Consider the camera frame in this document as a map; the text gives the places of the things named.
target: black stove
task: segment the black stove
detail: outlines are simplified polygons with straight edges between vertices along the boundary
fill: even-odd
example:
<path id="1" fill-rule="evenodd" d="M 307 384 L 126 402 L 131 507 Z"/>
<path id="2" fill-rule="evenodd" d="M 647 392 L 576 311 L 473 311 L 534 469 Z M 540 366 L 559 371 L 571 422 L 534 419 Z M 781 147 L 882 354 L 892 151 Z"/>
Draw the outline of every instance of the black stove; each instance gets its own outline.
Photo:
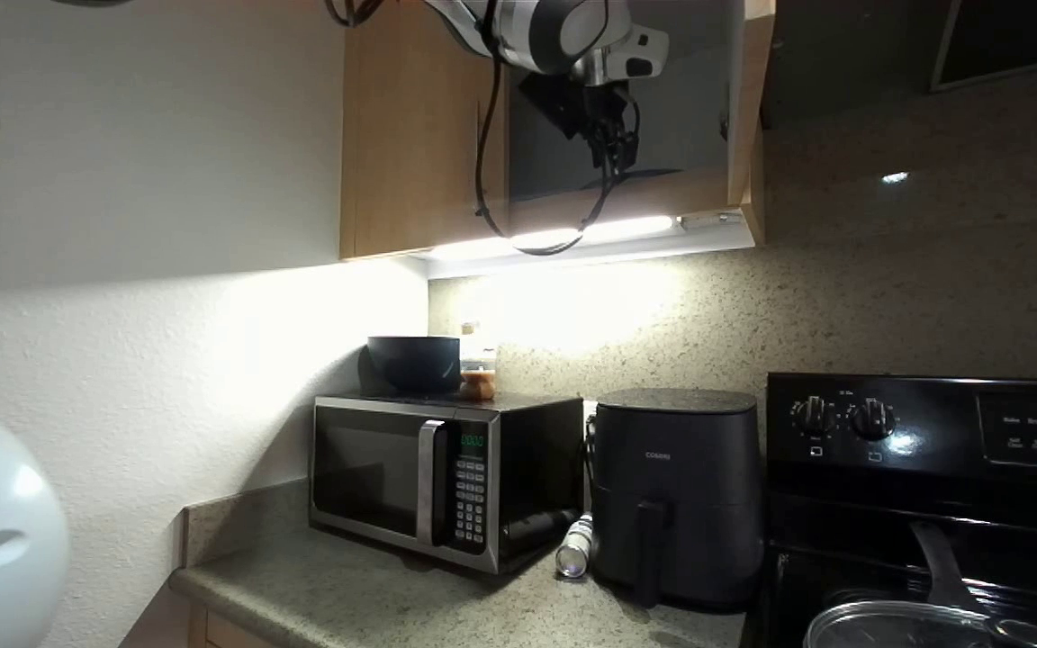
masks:
<path id="1" fill-rule="evenodd" d="M 838 601 L 924 601 L 936 525 L 988 614 L 1037 627 L 1037 380 L 771 373 L 768 560 L 747 644 Z"/>

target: electrical wire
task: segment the electrical wire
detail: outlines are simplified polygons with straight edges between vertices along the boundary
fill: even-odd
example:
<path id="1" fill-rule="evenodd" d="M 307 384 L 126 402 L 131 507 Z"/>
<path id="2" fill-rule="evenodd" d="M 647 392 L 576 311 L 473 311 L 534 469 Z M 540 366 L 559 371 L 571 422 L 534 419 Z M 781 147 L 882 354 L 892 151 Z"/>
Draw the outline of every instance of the electrical wire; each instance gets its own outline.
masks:
<path id="1" fill-rule="evenodd" d="M 501 96 L 501 74 L 504 74 L 504 59 L 501 59 L 496 35 L 492 35 L 492 8 L 496 8 L 496 0 L 489 0 L 483 19 L 480 19 L 480 35 L 483 35 L 492 63 L 489 63 L 489 99 L 485 99 L 485 116 L 480 122 L 480 147 L 477 147 L 477 204 L 480 204 L 477 215 L 483 215 L 496 239 L 510 242 L 485 204 L 485 180 L 483 180 L 485 144 L 489 144 L 492 110 L 496 110 L 496 96 Z M 597 197 L 593 197 L 589 211 L 576 224 L 576 233 L 562 243 L 545 243 L 545 248 L 510 243 L 510 248 L 521 254 L 562 254 L 562 252 L 576 248 L 585 242 L 586 225 L 603 215 L 603 207 L 606 207 L 606 201 L 621 180 L 622 180 L 622 168 L 621 167 L 612 168 L 612 159 L 603 155 Z"/>
<path id="2" fill-rule="evenodd" d="M 325 0 L 329 15 L 331 15 L 341 30 L 364 25 L 364 23 L 377 12 L 377 5 L 383 5 L 383 0 L 364 0 L 364 5 L 341 0 L 341 8 L 339 8 L 339 0 Z"/>

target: microwave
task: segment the microwave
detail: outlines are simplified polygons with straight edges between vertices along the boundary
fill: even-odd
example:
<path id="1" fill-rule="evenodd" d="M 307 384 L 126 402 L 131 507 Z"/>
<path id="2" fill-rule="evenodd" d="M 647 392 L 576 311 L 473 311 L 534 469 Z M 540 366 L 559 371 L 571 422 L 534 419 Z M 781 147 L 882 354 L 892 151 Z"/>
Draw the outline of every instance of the microwave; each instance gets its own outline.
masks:
<path id="1" fill-rule="evenodd" d="M 585 398 L 312 398 L 316 530 L 501 577 L 579 510 Z"/>

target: black appliance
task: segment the black appliance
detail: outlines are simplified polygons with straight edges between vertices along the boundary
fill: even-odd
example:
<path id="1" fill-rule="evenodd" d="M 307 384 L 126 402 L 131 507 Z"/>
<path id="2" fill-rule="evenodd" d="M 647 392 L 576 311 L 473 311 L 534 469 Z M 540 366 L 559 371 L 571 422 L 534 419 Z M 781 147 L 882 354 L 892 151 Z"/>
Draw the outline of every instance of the black appliance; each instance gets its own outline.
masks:
<path id="1" fill-rule="evenodd" d="M 936 560 L 915 530 L 948 541 L 990 619 L 1037 627 L 1037 380 L 771 373 L 747 644 L 798 648 L 847 601 L 930 601 Z"/>
<path id="2" fill-rule="evenodd" d="M 757 398 L 612 392 L 593 405 L 593 577 L 637 603 L 743 609 L 761 571 Z"/>
<path id="3" fill-rule="evenodd" d="M 496 577 L 579 510 L 585 398 L 312 398 L 312 525 Z"/>

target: air fryer basket handle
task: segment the air fryer basket handle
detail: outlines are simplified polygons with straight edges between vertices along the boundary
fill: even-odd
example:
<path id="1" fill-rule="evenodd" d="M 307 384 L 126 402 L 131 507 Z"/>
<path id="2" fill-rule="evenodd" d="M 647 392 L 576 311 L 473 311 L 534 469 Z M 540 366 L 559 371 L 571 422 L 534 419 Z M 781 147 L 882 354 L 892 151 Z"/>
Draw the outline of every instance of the air fryer basket handle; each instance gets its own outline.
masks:
<path id="1" fill-rule="evenodd" d="M 637 577 L 634 601 L 653 609 L 658 601 L 658 559 L 661 559 L 666 507 L 657 501 L 637 501 Z"/>

